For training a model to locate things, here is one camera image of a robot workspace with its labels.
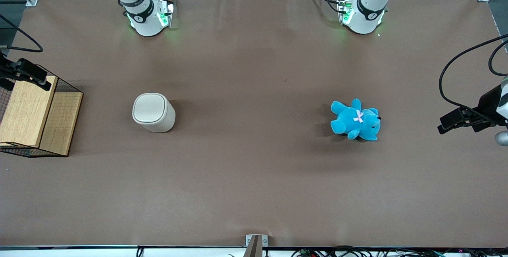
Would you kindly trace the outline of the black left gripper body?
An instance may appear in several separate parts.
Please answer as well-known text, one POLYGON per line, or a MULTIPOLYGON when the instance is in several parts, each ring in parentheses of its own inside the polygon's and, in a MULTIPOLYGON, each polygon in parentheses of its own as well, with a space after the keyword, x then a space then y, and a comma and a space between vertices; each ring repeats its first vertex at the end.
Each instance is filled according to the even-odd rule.
POLYGON ((498 126, 506 126, 506 118, 497 113, 498 103, 501 98, 501 85, 484 93, 478 103, 478 112, 494 121, 498 126))

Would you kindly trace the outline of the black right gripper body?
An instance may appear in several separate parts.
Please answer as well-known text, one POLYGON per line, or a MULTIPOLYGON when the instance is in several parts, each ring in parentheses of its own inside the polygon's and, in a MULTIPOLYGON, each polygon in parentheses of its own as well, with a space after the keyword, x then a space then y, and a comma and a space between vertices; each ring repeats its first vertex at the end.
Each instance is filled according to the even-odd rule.
POLYGON ((9 60, 4 53, 0 57, 0 87, 12 91, 19 80, 18 62, 9 60))

